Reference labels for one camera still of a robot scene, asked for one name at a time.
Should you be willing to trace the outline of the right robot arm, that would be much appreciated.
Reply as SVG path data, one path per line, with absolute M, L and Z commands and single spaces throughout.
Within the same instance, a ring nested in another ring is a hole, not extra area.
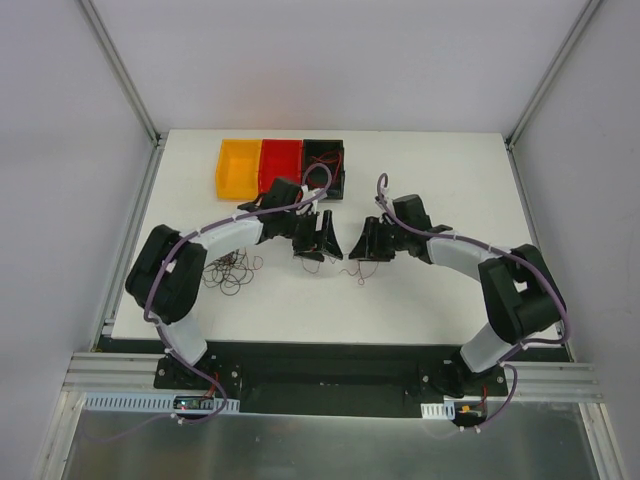
M 482 289 L 487 323 L 430 375 L 435 391 L 453 398 L 473 394 L 500 362 L 566 314 L 564 300 L 535 246 L 492 247 L 450 226 L 435 225 L 415 194 L 383 208 L 381 216 L 365 219 L 349 253 L 351 260 L 389 262 L 398 252 L 406 252 L 426 264 L 461 273 Z

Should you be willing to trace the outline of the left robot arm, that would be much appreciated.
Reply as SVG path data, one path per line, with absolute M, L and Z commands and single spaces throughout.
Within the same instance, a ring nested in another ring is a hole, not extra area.
M 205 267 L 215 260 L 276 237 L 292 242 L 296 257 L 341 260 L 333 212 L 320 211 L 324 188 L 309 189 L 284 177 L 233 214 L 199 229 L 180 232 L 165 224 L 151 230 L 125 281 L 168 353 L 179 360 L 176 375 L 188 388 L 204 387 L 211 365 L 196 320 L 195 304 Z

